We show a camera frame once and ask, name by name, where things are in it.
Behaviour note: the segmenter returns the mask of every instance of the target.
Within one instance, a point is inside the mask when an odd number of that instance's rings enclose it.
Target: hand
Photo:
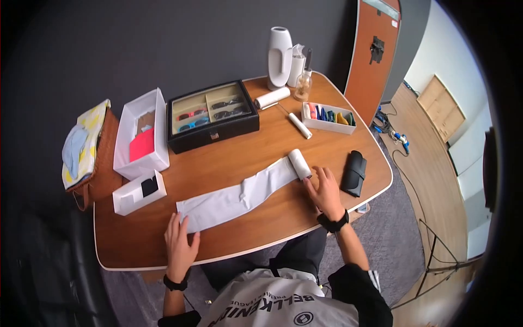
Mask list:
[[[181,213],[172,214],[164,238],[167,245],[167,277],[175,283],[181,283],[187,270],[191,267],[198,254],[200,232],[196,232],[189,246],[187,241],[187,224],[185,217],[180,226]]]
[[[318,175],[320,185],[318,190],[316,190],[312,185],[311,180],[304,178],[303,182],[305,183],[307,191],[309,191],[309,196],[314,204],[323,211],[330,221],[340,220],[345,214],[345,208],[339,200],[338,182],[329,168],[321,168],[317,166],[312,168]]]

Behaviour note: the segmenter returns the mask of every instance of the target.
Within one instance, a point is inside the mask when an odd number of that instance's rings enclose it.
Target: paper roll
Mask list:
[[[298,127],[306,139],[310,139],[312,137],[311,131],[302,122],[300,122],[300,120],[292,112],[289,114],[289,118],[296,125],[296,127]]]
[[[292,150],[289,153],[288,157],[292,163],[292,166],[294,167],[294,170],[296,171],[296,174],[298,175],[301,181],[306,177],[312,177],[309,165],[307,165],[307,161],[305,161],[305,158],[303,157],[299,149]]]
[[[287,85],[290,87],[296,87],[296,82],[301,73],[303,73],[303,67],[305,66],[305,57],[295,58],[292,57],[291,73],[289,74],[289,79],[287,80]]]
[[[291,90],[289,90],[288,87],[282,87],[277,89],[276,91],[272,91],[270,93],[264,94],[261,97],[257,97],[254,99],[254,104],[259,109],[265,109],[266,107],[285,99],[286,97],[291,95]]]

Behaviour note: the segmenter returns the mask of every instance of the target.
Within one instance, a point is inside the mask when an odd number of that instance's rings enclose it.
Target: smartwatch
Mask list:
[[[184,280],[182,280],[181,283],[173,282],[172,280],[169,279],[169,277],[167,277],[167,274],[165,274],[164,275],[165,286],[171,291],[174,291],[174,290],[184,291],[187,288],[187,280],[189,279],[190,271],[191,271],[191,268],[189,268],[189,270],[187,270]]]
[[[331,233],[339,232],[343,225],[349,222],[349,213],[345,210],[343,217],[339,221],[330,221],[327,216],[322,213],[317,218],[318,222]]]

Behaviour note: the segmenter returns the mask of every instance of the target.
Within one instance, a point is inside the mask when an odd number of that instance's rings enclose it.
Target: gray carpet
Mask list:
[[[377,135],[374,135],[392,167],[391,187],[370,202],[371,210],[353,223],[370,266],[379,272],[381,294],[391,306],[397,303],[414,285],[425,270],[425,257],[411,201],[400,173]],[[258,264],[268,264],[283,244],[249,255]],[[325,254],[320,264],[320,282],[343,266],[336,238],[327,238]],[[164,286],[161,281],[146,284],[136,272],[108,272],[102,269],[104,282],[113,309],[122,326],[156,326],[162,316]],[[331,293],[323,288],[324,293]],[[209,310],[206,300],[218,295],[203,271],[192,269],[185,295],[200,315]],[[191,306],[186,302],[187,310]]]

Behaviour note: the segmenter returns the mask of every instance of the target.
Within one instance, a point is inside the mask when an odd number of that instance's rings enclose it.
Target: red sunglasses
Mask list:
[[[178,116],[176,118],[176,120],[183,120],[183,119],[187,119],[189,117],[192,117],[192,116],[196,116],[196,115],[199,115],[199,114],[202,114],[204,112],[207,112],[207,108],[200,108],[198,110],[195,110],[193,112],[188,112],[186,114],[181,114],[180,116]]]

